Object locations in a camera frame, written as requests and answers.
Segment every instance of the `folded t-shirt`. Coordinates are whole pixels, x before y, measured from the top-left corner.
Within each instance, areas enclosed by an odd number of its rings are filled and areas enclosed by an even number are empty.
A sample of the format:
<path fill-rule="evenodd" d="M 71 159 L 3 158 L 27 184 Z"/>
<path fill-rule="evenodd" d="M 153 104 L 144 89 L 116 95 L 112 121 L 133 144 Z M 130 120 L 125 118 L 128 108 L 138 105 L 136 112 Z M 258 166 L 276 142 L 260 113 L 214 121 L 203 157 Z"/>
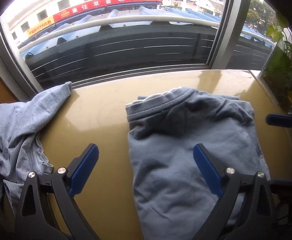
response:
<path fill-rule="evenodd" d="M 126 105 L 134 201 L 145 240 L 192 239 L 218 197 L 194 159 L 202 143 L 225 167 L 254 175 L 269 170 L 249 102 L 181 87 Z M 233 224 L 243 201 L 239 195 Z"/>

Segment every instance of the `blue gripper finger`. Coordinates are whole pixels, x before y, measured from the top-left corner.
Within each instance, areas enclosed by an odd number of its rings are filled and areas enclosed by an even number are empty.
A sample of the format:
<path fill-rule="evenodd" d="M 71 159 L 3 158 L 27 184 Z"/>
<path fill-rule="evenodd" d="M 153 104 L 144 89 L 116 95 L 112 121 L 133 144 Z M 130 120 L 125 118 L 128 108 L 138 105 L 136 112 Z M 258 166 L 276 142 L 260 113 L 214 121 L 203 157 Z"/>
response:
<path fill-rule="evenodd" d="M 206 148 L 201 144 L 197 144 L 193 148 L 193 159 L 195 160 L 195 163 L 204 177 L 211 193 L 221 197 L 224 193 L 221 187 L 221 176 L 209 161 L 203 150 L 206 150 Z"/>
<path fill-rule="evenodd" d="M 97 145 L 90 144 L 80 157 L 74 158 L 68 169 L 69 190 L 71 197 L 82 192 L 89 175 L 95 167 L 99 156 Z"/>

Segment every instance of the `blue corrugated roof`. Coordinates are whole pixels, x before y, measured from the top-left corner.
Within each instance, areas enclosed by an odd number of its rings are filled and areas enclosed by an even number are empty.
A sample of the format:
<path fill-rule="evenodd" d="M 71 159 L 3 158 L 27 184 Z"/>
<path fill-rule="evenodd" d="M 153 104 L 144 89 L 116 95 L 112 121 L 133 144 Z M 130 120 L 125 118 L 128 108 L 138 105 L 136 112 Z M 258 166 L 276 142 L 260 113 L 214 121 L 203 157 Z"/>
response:
<path fill-rule="evenodd" d="M 211 22 L 220 22 L 220 20 L 221 20 L 221 18 L 219 18 L 217 16 L 213 16 L 213 15 L 208 14 L 208 13 L 202 14 L 202 13 L 199 13 L 199 12 L 195 12 L 195 11 L 193 11 L 191 9 L 186 9 L 186 11 L 180 11 L 178 9 L 166 7 L 165 10 L 161 10 L 161 9 L 147 9 L 145 7 L 142 7 L 142 6 L 138 10 L 128 10 L 128 11 L 121 11 L 121 12 L 119 12 L 116 9 L 114 9 L 108 14 L 107 18 L 117 17 L 119 13 L 120 13 L 120 16 L 131 16 L 131 15 L 178 15 L 178 16 L 182 16 L 182 17 L 202 19 L 202 20 L 211 21 Z M 52 31 L 52 33 L 57 31 L 57 30 L 61 30 L 61 29 L 67 28 L 67 27 L 72 26 L 72 25 L 78 25 L 78 24 L 81 24 L 81 23 L 93 21 L 93 20 L 96 19 L 96 17 L 97 16 L 86 15 L 81 20 L 78 20 L 77 22 L 74 22 L 72 24 L 65 23 L 65 24 L 61 25 L 56 30 Z M 145 22 L 128 22 L 128 23 L 110 24 L 110 26 L 112 28 L 117 28 L 117 27 L 123 27 L 123 26 L 149 25 L 149 24 L 151 24 L 150 21 L 147 21 L 147 22 L 145 21 Z M 45 42 L 43 42 L 43 43 L 41 43 L 39 45 L 34 46 L 33 48 L 31 48 L 31 49 L 29 49 L 27 51 L 24 51 L 23 53 L 21 53 L 21 56 L 25 57 L 25 55 L 27 53 L 31 53 L 31 54 L 36 55 L 38 53 L 41 53 L 41 52 L 45 51 L 46 49 L 54 47 L 54 46 L 56 46 L 57 40 L 59 38 L 63 38 L 66 41 L 70 41 L 70 40 L 73 40 L 73 39 L 81 37 L 81 36 L 85 36 L 85 35 L 88 35 L 88 34 L 91 34 L 91 33 L 96 33 L 96 32 L 99 31 L 99 29 L 100 29 L 100 26 L 96 26 L 96 27 L 91 27 L 91 28 L 75 31 L 75 32 L 72 32 L 72 33 L 68 33 L 68 34 L 65 34 L 65 35 L 62 35 L 62 36 L 59 36 L 59 37 L 56 37 L 56 38 L 52 38 L 49 41 L 45 41 Z M 255 34 L 259 35 L 259 36 L 264 37 L 260 33 L 254 31 L 254 30 L 251 30 L 251 29 L 249 29 L 247 27 L 243 27 L 243 30 L 246 30 L 248 32 L 255 33 Z M 252 39 L 252 36 L 247 35 L 247 34 L 241 33 L 241 36 L 245 37 L 247 39 Z M 268 46 L 268 47 L 272 47 L 272 45 L 270 43 L 267 43 L 267 42 L 265 42 L 265 45 Z"/>

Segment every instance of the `clothing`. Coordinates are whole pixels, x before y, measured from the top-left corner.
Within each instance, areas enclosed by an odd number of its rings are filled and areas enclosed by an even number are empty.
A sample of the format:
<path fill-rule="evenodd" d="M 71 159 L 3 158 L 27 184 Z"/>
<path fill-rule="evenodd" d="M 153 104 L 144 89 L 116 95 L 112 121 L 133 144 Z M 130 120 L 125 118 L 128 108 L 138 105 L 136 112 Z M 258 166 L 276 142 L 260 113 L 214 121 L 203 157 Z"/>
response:
<path fill-rule="evenodd" d="M 67 82 L 37 94 L 27 103 L 0 104 L 0 202 L 4 187 L 14 213 L 28 173 L 52 172 L 39 131 L 70 94 L 71 82 Z"/>
<path fill-rule="evenodd" d="M 128 104 L 126 112 L 134 201 L 145 240 L 192 239 L 215 206 L 218 198 L 193 159 L 198 143 L 225 167 L 270 178 L 252 106 L 238 97 L 182 87 Z"/>

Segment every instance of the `yellow table surface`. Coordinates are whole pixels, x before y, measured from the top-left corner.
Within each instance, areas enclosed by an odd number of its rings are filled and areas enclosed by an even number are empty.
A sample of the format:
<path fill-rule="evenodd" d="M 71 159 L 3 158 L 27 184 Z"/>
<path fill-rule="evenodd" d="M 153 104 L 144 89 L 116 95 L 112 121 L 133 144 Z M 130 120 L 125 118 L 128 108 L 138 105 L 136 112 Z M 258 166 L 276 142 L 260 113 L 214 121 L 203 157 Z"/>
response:
<path fill-rule="evenodd" d="M 162 93 L 179 86 L 236 95 L 249 101 L 272 178 L 292 179 L 292 130 L 265 123 L 266 115 L 278 113 L 279 109 L 250 71 L 170 72 L 78 88 L 42 131 L 41 142 L 54 170 L 66 167 L 89 143 L 99 147 L 99 160 L 75 201 L 102 240 L 143 239 L 133 201 L 125 104 L 139 95 Z M 67 232 L 54 197 L 50 200 L 61 229 Z"/>

